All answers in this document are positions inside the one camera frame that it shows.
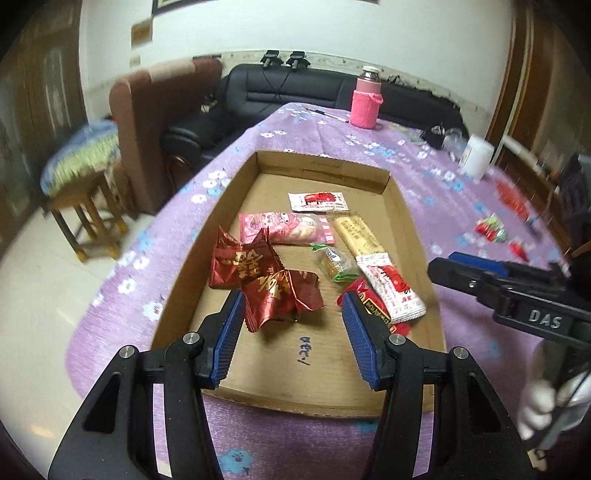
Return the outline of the white gloved hand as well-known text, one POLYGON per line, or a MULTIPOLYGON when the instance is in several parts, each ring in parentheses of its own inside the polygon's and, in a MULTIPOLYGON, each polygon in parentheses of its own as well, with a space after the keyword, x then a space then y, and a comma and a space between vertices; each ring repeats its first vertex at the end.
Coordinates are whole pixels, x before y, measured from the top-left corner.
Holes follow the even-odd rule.
POLYGON ((589 407, 590 372, 558 389, 545 379, 530 380, 522 391, 517 430, 530 447, 548 450, 563 432, 582 422, 589 407))

